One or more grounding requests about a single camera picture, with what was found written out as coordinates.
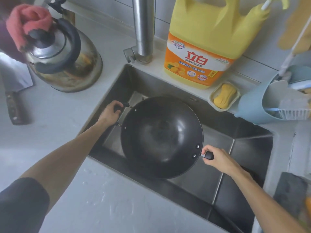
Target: red rag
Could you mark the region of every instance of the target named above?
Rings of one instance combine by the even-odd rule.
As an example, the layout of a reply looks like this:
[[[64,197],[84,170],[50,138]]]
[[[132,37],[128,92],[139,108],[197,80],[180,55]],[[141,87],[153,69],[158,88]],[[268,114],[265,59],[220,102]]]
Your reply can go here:
[[[23,50],[27,44],[25,38],[33,29],[48,31],[52,25],[52,15],[49,10],[41,6],[21,4],[12,10],[6,20],[6,28],[10,33],[17,49]]]

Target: stainless steel kettle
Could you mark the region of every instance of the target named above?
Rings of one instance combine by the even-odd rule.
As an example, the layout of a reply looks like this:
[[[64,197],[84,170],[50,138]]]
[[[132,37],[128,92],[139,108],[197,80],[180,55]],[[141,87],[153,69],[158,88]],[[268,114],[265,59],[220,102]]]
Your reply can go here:
[[[53,20],[48,32],[35,29],[27,36],[25,57],[30,71],[56,90],[84,90],[93,85],[102,72],[100,54],[91,40],[68,20]]]

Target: countertop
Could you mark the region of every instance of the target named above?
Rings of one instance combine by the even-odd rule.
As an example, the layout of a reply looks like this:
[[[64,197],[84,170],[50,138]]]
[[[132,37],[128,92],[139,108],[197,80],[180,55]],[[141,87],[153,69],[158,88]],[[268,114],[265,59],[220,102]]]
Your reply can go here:
[[[76,15],[77,28],[93,41],[102,56],[103,72],[89,89],[69,94],[53,89],[37,77],[33,78],[35,85],[20,93],[32,120],[31,124],[24,126],[11,124],[4,88],[0,83],[0,190],[83,130],[126,64],[123,50],[136,44],[129,27],[121,23],[116,25],[116,20],[107,16],[71,6],[72,10],[74,8],[81,15]],[[198,90],[168,77],[163,71],[164,55],[163,49],[158,47],[150,64],[135,63],[134,66],[208,101],[213,88]],[[229,71],[215,86],[224,80],[233,82],[242,94],[257,84],[250,78]],[[234,113],[236,105],[230,111]],[[309,146],[302,146],[301,143],[310,140],[307,131],[310,125],[289,122],[264,127],[274,133],[274,146],[264,185],[264,189],[273,195],[281,172],[291,171],[292,168],[292,172],[298,173],[300,164],[305,162],[301,158],[296,159],[293,151],[305,156],[309,152]],[[305,133],[297,133],[297,127],[304,129]],[[295,145],[295,137],[298,136],[303,139],[298,139],[300,144]],[[255,222],[253,232],[258,231]],[[69,188],[46,216],[40,232],[225,231],[88,157]]]

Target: kitchen knife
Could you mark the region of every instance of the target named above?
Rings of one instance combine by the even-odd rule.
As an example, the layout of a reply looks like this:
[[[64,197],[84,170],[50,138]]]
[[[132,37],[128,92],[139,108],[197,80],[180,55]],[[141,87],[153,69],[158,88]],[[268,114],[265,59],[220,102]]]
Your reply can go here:
[[[18,92],[33,86],[27,66],[0,52],[0,75],[5,89],[6,104],[12,124],[26,124],[27,119],[18,100]]]

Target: wok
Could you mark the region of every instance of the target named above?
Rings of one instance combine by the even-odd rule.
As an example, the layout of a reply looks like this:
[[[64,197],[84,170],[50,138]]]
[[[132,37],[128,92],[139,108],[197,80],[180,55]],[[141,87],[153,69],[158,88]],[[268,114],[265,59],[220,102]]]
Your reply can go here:
[[[201,154],[201,123],[192,109],[176,98],[145,99],[129,111],[120,126],[123,152],[132,168],[142,175],[161,179],[179,176]],[[202,156],[214,158],[212,152]]]

